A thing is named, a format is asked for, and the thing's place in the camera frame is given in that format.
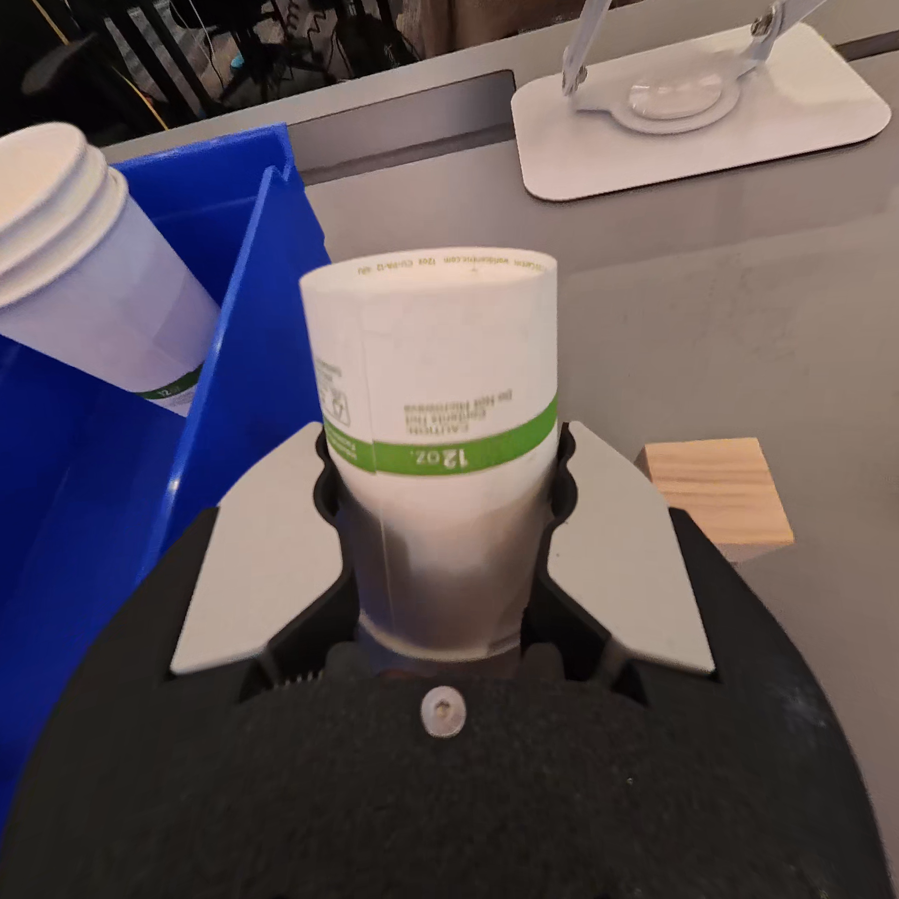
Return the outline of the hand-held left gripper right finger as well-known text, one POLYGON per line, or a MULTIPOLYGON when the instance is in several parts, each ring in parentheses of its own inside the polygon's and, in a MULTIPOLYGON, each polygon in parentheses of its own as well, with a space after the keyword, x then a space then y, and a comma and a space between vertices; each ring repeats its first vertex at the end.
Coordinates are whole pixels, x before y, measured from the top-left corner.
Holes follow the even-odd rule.
POLYGON ((572 681, 620 687, 637 663, 715 674, 669 506, 637 467, 578 421, 559 434, 522 617, 522 658, 572 681))

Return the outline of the light wooden cube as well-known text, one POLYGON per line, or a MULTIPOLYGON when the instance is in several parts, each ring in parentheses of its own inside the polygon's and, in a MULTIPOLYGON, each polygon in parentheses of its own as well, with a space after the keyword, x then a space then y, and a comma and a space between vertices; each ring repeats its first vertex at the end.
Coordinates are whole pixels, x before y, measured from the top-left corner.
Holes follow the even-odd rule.
POLYGON ((634 463, 730 563, 795 544, 757 438, 647 443, 634 463))

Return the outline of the blue plastic bin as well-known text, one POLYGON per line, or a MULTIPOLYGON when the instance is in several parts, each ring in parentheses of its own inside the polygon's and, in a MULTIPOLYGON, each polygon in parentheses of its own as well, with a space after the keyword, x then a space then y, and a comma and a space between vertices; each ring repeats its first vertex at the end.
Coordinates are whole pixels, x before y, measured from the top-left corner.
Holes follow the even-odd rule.
POLYGON ((186 419, 1 339, 1 821, 74 670, 203 509, 321 421, 298 282, 329 262, 285 123, 121 163, 223 309, 186 419))

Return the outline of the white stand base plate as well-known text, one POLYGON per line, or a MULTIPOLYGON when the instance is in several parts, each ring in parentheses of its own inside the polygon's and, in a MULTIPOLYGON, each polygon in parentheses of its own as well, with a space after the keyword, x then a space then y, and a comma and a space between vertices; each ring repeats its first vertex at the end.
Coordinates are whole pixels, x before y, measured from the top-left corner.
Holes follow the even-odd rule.
POLYGON ((674 135, 639 133, 608 107, 643 76, 698 54, 738 54, 750 28, 719 31, 590 65, 573 98, 561 74, 520 87, 511 115, 526 190, 553 202, 590 198, 846 147, 880 134, 893 112, 887 102, 807 24, 773 46, 768 61, 740 80, 722 119, 674 135))

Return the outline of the black office chair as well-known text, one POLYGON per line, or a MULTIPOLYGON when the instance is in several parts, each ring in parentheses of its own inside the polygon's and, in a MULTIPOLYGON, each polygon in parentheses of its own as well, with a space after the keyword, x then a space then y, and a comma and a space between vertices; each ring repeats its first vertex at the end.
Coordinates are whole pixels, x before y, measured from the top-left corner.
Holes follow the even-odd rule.
POLYGON ((103 147, 163 127, 145 97, 106 63, 94 33, 31 63, 20 92, 46 120, 69 122, 103 147))

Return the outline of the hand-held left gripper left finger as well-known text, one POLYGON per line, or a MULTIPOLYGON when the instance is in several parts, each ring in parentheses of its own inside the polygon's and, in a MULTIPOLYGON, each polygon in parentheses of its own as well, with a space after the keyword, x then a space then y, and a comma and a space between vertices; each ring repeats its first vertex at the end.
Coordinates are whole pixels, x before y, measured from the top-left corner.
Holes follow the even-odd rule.
POLYGON ((254 464, 215 522, 170 662, 175 676, 258 665, 273 685, 319 674, 354 640, 352 552, 339 531, 341 478, 312 421, 254 464))

